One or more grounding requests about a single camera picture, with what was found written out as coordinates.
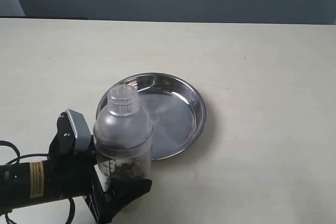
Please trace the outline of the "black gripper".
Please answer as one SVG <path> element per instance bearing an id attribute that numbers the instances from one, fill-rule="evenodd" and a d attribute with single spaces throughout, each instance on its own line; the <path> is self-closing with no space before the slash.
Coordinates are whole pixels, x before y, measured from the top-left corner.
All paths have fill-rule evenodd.
<path id="1" fill-rule="evenodd" d="M 69 118 L 66 112 L 62 112 L 57 119 L 56 135 L 49 146 L 48 160 L 52 166 L 52 188 L 70 203 L 66 223 L 72 223 L 74 219 L 75 197 L 84 197 L 96 223 L 110 223 L 114 214 L 151 190 L 150 179 L 113 178 L 106 195 L 95 170 L 97 158 L 93 136 L 86 151 L 77 152 L 74 146 L 75 136 Z"/>

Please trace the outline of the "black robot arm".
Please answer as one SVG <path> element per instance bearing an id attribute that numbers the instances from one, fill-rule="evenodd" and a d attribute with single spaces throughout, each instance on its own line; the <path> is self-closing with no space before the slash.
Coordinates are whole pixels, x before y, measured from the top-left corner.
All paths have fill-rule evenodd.
<path id="1" fill-rule="evenodd" d="M 83 197 L 96 223 L 110 223 L 128 204 L 148 193 L 152 181 L 112 179 L 104 191 L 95 165 L 97 151 L 84 116 L 71 109 L 57 120 L 57 132 L 44 161 L 22 163 L 18 148 L 1 141 L 16 153 L 16 158 L 1 166 L 1 215 L 14 209 L 67 199 L 70 203 L 67 223 L 75 215 L 75 197 Z"/>

